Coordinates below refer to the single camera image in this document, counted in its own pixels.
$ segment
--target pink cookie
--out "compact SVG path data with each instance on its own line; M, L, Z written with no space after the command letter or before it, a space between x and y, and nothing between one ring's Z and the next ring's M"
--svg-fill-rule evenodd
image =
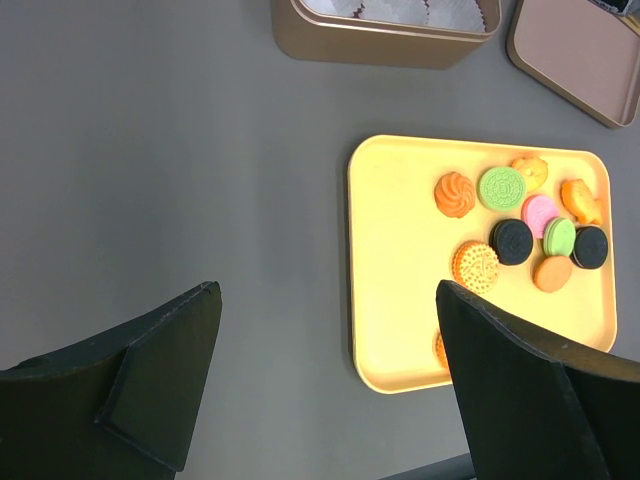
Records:
M533 195L522 206L522 220L529 226L534 238L544 238L547 225L559 215L555 202L546 195Z

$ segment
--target green macaron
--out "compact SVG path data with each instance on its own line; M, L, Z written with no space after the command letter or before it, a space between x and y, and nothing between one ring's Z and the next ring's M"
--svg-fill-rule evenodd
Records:
M542 249L545 255L553 257L563 255L568 257L573 252L576 243L576 227L568 218L558 217L547 225L542 239Z

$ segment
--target cookie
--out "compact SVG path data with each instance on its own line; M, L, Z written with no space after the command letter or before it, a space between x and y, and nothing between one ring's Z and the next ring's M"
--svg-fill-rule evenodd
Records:
M544 238L547 225L559 215L556 202L546 195L533 195L522 206L522 220L535 238Z
M571 278L573 263L565 256L545 258L533 274L533 283L543 292L553 293Z
M542 249L548 257L563 255L568 257L573 252L576 241L576 227L568 218L558 217L552 220L544 232Z
M562 203L578 222L602 225L602 202L593 198L584 180L570 180L562 184Z
M447 359L447 352L444 350L444 340L442 339L442 334L440 332L436 333L434 350L436 351L436 357L440 364L449 370L449 360Z
M527 193L542 187L549 178L549 165L541 158L518 158L511 167L524 177Z
M498 256L482 242L467 242L453 257L453 278L477 294L491 290L498 281Z
M609 240L598 227L578 229L571 260L580 268L595 270L604 265L609 256Z
M533 251L533 235L521 220L510 218L498 222L491 230L489 245L503 265L520 265Z
M471 180L458 172L446 174L436 185L438 209L447 217L462 218L476 206L476 189Z
M494 167L480 178L478 196L490 210L508 212L520 206L527 186L520 173L511 167Z

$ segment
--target black sandwich cookie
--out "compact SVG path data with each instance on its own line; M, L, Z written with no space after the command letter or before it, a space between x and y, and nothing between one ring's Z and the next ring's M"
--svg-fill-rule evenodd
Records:
M503 265L520 265L533 251L533 234L522 220L510 218L496 223L491 230L489 245Z
M578 229L571 260L580 268L595 270L604 265L609 256L609 240L598 227Z

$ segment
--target gray table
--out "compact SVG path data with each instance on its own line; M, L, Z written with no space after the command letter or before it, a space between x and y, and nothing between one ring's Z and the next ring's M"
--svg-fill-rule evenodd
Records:
M508 61L295 61L267 0L0 0L0 368L202 280L223 322L181 479L376 480L466 452L452 389L370 391L348 353L345 167L391 133L592 150L640 360L640 122L611 131Z

